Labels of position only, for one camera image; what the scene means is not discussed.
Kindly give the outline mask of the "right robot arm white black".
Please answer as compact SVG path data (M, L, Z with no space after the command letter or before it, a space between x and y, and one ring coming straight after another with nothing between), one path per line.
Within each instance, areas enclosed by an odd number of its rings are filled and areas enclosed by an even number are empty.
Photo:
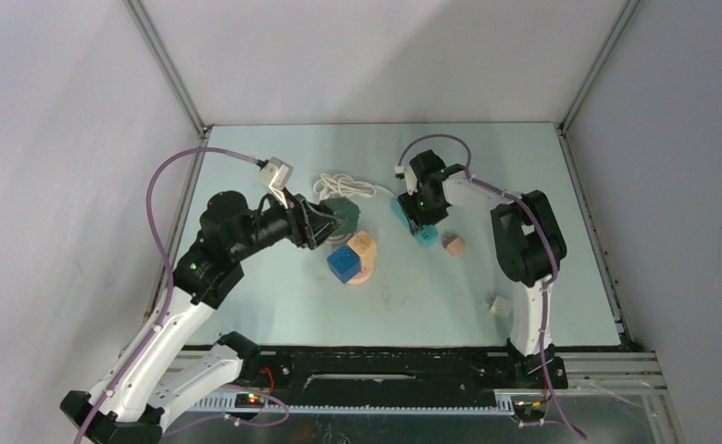
M516 283L509 336L519 354L506 365L510 380L529 387L544 373L537 355L551 345L549 328L553 285L566 257L565 238L542 191L515 193L476 178L459 164L446 165L428 150L400 161L395 176L405 184L396 201L411 234L419 237L443 221L452 207L489 217L494 252L503 274Z

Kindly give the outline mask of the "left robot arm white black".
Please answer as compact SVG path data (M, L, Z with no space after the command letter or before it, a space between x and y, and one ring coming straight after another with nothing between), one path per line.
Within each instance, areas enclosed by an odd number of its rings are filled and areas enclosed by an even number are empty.
M61 411L93 443L157 443L169 426L199 400L236 382L250 385L261 373L258 346L238 332L218 339L197 364L165 378L190 336L207 321L244 276L243 260L288 240L315 250L356 225L360 211L347 198L310 203L267 194L268 209L249 207L237 191L210 198L196 239L168 269L162 300L130 347L88 391L72 390Z

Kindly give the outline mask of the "blue cube plug adapter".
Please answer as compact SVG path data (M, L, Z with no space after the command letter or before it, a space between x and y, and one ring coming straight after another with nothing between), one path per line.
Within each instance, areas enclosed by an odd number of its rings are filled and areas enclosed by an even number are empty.
M331 273L342 284L348 283L362 270L360 257L347 245L342 245L330 253L327 264Z

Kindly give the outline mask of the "green cube plug adapter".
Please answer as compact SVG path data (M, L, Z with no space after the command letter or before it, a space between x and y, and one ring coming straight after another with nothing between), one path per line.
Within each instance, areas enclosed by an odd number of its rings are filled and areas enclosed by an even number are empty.
M332 232L334 237L355 234L360 217L360 208L355 203L346 197L333 197L321 204L341 220L341 224Z

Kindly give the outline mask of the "pink round power socket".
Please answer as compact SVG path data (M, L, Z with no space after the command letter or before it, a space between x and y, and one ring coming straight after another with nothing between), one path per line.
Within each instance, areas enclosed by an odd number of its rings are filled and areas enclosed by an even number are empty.
M349 285L361 285L368 282L375 270L376 258L373 256L364 257L360 259L360 270L357 274L351 277L347 284Z

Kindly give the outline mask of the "teal power strip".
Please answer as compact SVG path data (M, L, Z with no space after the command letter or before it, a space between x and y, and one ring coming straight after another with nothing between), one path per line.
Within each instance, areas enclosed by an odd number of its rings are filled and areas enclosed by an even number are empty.
M405 225L407 229L410 229L409 221L405 216L402 206L396 200L392 200L391 208L395 216ZM434 226L425 226L423 228L419 228L416 233L413 234L413 238L422 248L429 248L437 243L439 239L439 231Z

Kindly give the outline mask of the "yellow cube plug adapter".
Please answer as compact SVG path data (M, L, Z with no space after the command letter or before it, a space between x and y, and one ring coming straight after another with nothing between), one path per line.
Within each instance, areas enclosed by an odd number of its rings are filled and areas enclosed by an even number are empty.
M376 240L364 230L357 231L346 245L362 260L372 260L378 252Z

